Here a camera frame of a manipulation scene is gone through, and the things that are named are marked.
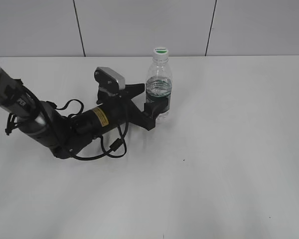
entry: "white table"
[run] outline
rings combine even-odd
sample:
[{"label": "white table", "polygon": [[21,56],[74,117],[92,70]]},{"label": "white table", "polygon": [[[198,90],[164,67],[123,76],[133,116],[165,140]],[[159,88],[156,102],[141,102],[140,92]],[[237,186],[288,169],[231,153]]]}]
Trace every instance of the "white table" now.
[{"label": "white table", "polygon": [[[151,59],[0,63],[41,100],[78,98],[90,109],[97,66],[132,84],[145,81]],[[6,136],[0,109],[0,239],[299,238],[299,56],[170,65],[169,121],[150,132],[132,126],[121,159],[56,159],[18,130]],[[81,155],[98,152],[97,141]]]}]

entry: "water bottle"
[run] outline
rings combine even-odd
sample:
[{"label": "water bottle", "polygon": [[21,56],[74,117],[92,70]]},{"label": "water bottle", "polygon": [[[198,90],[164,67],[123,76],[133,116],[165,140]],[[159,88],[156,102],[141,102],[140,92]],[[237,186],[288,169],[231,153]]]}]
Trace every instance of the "water bottle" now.
[{"label": "water bottle", "polygon": [[159,114],[157,121],[165,119],[169,113],[172,73],[168,64],[168,49],[154,49],[153,63],[149,68],[146,81],[146,102],[159,102],[168,98],[167,107]]}]

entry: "water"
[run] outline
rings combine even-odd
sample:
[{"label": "water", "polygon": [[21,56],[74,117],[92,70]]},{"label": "water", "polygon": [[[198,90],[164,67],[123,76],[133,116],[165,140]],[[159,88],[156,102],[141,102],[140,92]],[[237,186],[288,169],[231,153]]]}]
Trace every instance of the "water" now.
[{"label": "water", "polygon": [[146,102],[159,102],[165,97],[168,98],[167,107],[157,117],[157,121],[163,120],[169,114],[170,93],[171,93],[171,80],[162,76],[153,76],[146,82]]}]

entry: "white wall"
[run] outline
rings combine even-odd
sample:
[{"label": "white wall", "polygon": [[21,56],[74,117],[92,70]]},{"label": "white wall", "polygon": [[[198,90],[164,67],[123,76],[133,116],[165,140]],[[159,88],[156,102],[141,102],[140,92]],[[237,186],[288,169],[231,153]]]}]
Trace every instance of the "white wall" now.
[{"label": "white wall", "polygon": [[204,55],[214,0],[76,0],[88,56]]},{"label": "white wall", "polygon": [[[75,0],[87,56],[204,55],[216,0]],[[298,55],[299,0],[218,0],[207,55]],[[83,56],[73,0],[0,0],[0,56]]]},{"label": "white wall", "polygon": [[299,55],[299,0],[218,0],[208,55]]},{"label": "white wall", "polygon": [[71,0],[0,0],[0,56],[82,56]]}]

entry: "yellow warning label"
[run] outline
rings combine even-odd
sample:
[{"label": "yellow warning label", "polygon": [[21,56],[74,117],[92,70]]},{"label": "yellow warning label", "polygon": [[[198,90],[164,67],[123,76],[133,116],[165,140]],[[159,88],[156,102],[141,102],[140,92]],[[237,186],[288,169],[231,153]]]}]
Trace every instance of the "yellow warning label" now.
[{"label": "yellow warning label", "polygon": [[102,127],[105,127],[105,126],[109,125],[109,120],[108,120],[108,118],[106,117],[104,111],[101,108],[96,107],[92,110],[96,114],[96,116],[99,118]]}]

